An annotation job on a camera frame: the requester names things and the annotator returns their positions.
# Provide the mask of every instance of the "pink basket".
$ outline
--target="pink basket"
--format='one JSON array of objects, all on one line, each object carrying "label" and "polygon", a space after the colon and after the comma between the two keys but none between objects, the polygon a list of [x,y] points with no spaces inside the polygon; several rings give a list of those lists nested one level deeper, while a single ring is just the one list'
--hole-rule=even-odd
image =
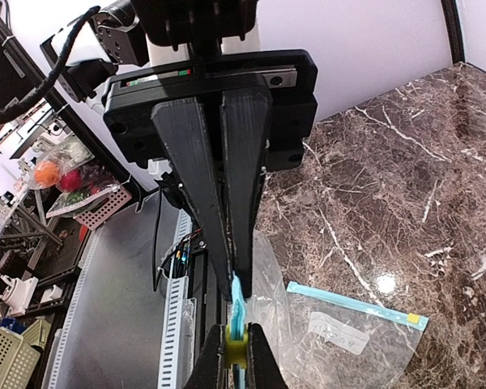
[{"label": "pink basket", "polygon": [[95,211],[84,212],[75,219],[90,230],[94,230],[103,224],[111,215],[131,200],[131,194],[121,186],[121,189],[112,193],[108,201]]}]

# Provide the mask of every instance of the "gray table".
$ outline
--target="gray table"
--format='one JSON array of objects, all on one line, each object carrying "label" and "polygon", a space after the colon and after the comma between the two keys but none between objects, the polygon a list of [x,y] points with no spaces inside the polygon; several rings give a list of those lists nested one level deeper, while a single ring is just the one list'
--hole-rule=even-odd
[{"label": "gray table", "polygon": [[[153,293],[152,234],[158,195],[115,215],[89,240],[86,263],[51,369],[53,389],[156,388],[164,315],[163,282]],[[172,245],[178,210],[165,198],[157,258]]]}]

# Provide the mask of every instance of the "plastic bag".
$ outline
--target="plastic bag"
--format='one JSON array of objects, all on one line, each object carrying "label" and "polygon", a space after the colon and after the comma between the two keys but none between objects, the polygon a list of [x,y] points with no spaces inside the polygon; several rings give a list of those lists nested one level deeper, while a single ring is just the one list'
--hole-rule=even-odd
[{"label": "plastic bag", "polygon": [[121,185],[112,178],[94,182],[74,192],[61,193],[47,212],[47,217],[74,217],[89,211],[105,200],[110,193],[119,190]]},{"label": "plastic bag", "polygon": [[253,258],[252,297],[246,305],[245,322],[261,325],[279,365],[279,345],[290,338],[286,289],[270,242],[255,230]]},{"label": "plastic bag", "polygon": [[77,169],[64,174],[56,187],[61,192],[73,192],[83,186],[97,182],[109,175],[108,170],[98,160],[91,160]]},{"label": "plastic bag", "polygon": [[282,367],[313,389],[392,387],[428,323],[297,283],[288,304],[292,338],[282,343]]},{"label": "plastic bag", "polygon": [[63,175],[86,164],[93,157],[76,136],[69,136],[37,159],[36,167],[28,180],[29,189],[54,186]]}]

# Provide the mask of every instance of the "marble table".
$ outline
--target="marble table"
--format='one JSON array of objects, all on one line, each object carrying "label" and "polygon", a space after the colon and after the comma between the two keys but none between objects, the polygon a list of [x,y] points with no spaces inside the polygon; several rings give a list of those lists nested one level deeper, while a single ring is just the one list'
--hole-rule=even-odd
[{"label": "marble table", "polygon": [[486,388],[486,74],[458,64],[319,122],[267,179],[286,282],[430,323],[396,389]]}]

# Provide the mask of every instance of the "perforated metal strip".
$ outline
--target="perforated metal strip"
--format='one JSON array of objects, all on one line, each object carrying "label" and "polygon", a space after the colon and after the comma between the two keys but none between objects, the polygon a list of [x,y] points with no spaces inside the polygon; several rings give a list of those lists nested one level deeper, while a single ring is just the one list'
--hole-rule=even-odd
[{"label": "perforated metal strip", "polygon": [[74,295],[72,296],[72,301],[66,313],[65,324],[62,329],[62,336],[59,341],[58,350],[56,352],[56,357],[54,358],[54,364],[52,368],[52,374],[50,375],[48,389],[56,389],[56,384],[58,382],[59,370],[62,365],[63,353],[65,351],[66,342],[68,341],[68,335],[70,332],[70,326],[74,320],[75,310],[77,309],[79,298],[81,297],[81,291],[83,290],[84,281],[87,278],[88,269],[90,268],[90,262],[96,252],[97,246],[99,245],[100,236],[103,233],[104,227],[99,227],[95,233],[93,233],[92,243],[90,245],[90,250],[88,251],[87,257],[84,261],[83,268],[81,269],[81,274],[79,276],[78,282],[75,285]]},{"label": "perforated metal strip", "polygon": [[[181,240],[192,231],[192,221],[183,210],[178,217],[175,242]],[[165,298],[164,331],[160,345],[159,389],[176,389],[178,368],[180,366],[180,334],[182,323],[182,307],[187,298],[188,277],[169,280]]]}]

